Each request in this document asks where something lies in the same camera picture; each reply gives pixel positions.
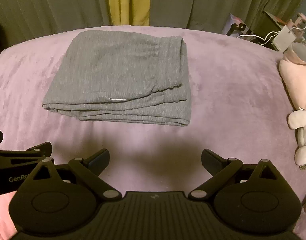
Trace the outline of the grey sweat pants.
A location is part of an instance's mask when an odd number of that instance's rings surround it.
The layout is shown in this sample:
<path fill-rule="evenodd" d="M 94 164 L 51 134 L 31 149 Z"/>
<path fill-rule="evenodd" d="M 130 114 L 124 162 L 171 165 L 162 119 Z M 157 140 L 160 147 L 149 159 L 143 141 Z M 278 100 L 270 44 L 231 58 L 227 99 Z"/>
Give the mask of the grey sweat pants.
<path fill-rule="evenodd" d="M 125 31 L 79 33 L 42 106 L 78 120 L 187 126 L 191 89 L 184 39 Z"/>

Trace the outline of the pink plush bed blanket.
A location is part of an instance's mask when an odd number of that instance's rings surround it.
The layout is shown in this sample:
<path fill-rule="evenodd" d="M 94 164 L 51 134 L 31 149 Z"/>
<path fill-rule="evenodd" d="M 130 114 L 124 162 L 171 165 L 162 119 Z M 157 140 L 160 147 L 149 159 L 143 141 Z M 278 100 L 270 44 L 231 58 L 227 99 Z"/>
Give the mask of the pink plush bed blanket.
<path fill-rule="evenodd" d="M 89 30 L 154 37 L 181 36 L 191 89 L 187 126 L 77 118 L 42 102 L 73 38 Z M 162 27 L 98 27 L 36 38 L 0 53 L 0 150 L 25 151 L 50 142 L 46 158 L 65 165 L 102 149 L 110 153 L 99 178 L 122 194 L 103 204 L 82 228 L 62 236 L 19 232 L 9 213 L 16 191 L 0 195 L 0 239 L 306 239 L 306 171 L 294 163 L 293 107 L 278 71 L 282 54 L 237 38 Z M 270 160 L 301 202 L 291 231 L 251 236 L 222 224 L 188 194 L 212 176 L 209 149 L 244 164 Z"/>

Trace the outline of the beige plush toy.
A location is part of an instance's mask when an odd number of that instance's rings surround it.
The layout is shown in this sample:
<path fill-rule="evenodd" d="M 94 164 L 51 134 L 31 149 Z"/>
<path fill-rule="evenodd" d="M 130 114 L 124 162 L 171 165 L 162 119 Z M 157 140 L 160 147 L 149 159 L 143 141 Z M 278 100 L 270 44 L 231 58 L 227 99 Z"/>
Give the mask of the beige plush toy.
<path fill-rule="evenodd" d="M 287 119 L 290 129 L 297 131 L 297 145 L 294 161 L 300 170 L 306 169 L 306 110 L 299 108 Z"/>

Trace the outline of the pink plush toy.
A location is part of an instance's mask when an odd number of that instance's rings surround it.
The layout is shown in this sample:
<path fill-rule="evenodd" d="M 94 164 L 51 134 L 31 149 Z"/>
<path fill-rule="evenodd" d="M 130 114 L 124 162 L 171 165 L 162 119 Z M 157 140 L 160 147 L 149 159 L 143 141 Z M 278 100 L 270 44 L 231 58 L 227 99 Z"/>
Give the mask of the pink plush toy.
<path fill-rule="evenodd" d="M 296 110 L 306 110 L 306 46 L 293 43 L 284 52 L 279 63 L 283 79 L 292 104 Z"/>

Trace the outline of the grey-green curtain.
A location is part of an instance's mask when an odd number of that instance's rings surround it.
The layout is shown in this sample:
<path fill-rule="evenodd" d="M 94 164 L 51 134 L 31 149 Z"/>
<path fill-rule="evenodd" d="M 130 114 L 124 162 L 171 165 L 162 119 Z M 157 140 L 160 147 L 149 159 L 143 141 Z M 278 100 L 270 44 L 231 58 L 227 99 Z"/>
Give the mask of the grey-green curtain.
<path fill-rule="evenodd" d="M 288 20 L 302 0 L 150 0 L 148 26 L 219 33 L 230 14 L 252 29 L 268 11 Z M 0 0 L 0 44 L 111 24 L 109 0 Z"/>

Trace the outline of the white charger box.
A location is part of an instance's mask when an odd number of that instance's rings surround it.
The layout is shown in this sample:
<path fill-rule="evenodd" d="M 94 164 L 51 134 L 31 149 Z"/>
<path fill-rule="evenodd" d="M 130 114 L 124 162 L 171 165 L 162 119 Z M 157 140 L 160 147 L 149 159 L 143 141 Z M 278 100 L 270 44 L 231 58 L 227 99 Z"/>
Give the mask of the white charger box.
<path fill-rule="evenodd" d="M 276 50 L 283 53 L 295 41 L 295 39 L 296 35 L 293 31 L 289 29 L 288 26 L 284 26 L 278 35 L 276 35 L 272 40 L 272 45 Z"/>

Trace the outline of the purple printed bag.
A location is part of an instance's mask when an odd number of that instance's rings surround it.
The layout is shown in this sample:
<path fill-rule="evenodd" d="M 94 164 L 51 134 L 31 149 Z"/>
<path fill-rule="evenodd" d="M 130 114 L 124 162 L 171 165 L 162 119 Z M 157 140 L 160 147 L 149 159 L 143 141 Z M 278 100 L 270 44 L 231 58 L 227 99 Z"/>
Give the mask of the purple printed bag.
<path fill-rule="evenodd" d="M 221 32 L 222 35 L 238 37 L 240 35 L 250 35 L 253 32 L 238 17 L 230 14 Z"/>

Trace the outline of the dark bedside stand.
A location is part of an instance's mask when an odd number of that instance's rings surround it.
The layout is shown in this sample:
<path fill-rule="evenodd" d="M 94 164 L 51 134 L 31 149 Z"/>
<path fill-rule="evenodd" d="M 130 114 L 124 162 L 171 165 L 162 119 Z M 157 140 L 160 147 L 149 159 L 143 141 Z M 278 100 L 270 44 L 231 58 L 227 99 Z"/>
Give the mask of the dark bedside stand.
<path fill-rule="evenodd" d="M 265 38 L 271 31 L 278 32 L 284 27 L 284 23 L 279 18 L 271 14 L 270 12 L 263 11 L 260 14 L 258 24 L 253 30 L 253 33 L 257 36 Z"/>

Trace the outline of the yellow curtain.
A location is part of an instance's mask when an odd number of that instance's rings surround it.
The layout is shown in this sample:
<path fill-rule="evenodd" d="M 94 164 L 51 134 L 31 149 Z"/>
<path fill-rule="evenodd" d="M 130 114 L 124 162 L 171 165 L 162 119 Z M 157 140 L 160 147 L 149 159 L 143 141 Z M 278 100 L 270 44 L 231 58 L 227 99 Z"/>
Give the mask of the yellow curtain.
<path fill-rule="evenodd" d="M 150 0 L 109 0 L 112 25 L 148 26 Z"/>

